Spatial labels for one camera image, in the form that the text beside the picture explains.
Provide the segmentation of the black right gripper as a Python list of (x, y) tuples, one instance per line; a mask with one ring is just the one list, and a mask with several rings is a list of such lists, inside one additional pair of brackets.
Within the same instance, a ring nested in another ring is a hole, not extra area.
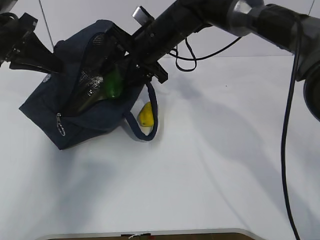
[(77, 117), (101, 100), (117, 99), (126, 88), (153, 77), (161, 84), (168, 80), (159, 64), (165, 53), (154, 45), (156, 37), (147, 26), (130, 35), (113, 23), (104, 36), (107, 46), (92, 45), (84, 56), (78, 83), (63, 107), (65, 117)]

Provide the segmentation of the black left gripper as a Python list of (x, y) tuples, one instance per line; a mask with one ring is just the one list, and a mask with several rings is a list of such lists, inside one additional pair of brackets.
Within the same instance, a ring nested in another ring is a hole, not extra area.
[(0, 14), (0, 62), (10, 62), (11, 70), (46, 74), (62, 73), (63, 61), (50, 52), (34, 33), (38, 20), (28, 13)]

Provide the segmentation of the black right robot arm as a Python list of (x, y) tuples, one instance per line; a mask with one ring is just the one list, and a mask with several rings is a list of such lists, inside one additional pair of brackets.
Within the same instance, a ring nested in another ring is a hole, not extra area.
[(76, 88), (62, 109), (65, 117), (79, 116), (106, 99), (128, 96), (134, 86), (161, 83), (168, 78), (158, 61), (188, 36), (212, 26), (237, 38), (253, 33), (294, 55), (291, 83), (304, 81), (304, 100), (315, 118), (320, 116), (320, 21), (262, 0), (177, 0), (159, 17), (142, 14), (141, 27), (131, 36), (114, 32), (115, 48), (103, 49), (105, 57), (97, 84)]

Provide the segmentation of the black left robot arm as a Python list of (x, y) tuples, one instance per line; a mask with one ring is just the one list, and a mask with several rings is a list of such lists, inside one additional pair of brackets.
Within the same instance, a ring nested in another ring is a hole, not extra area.
[(10, 63), (11, 70), (61, 73), (63, 62), (35, 34), (38, 19), (26, 12), (21, 17), (12, 13), (16, 3), (0, 2), (0, 63)]

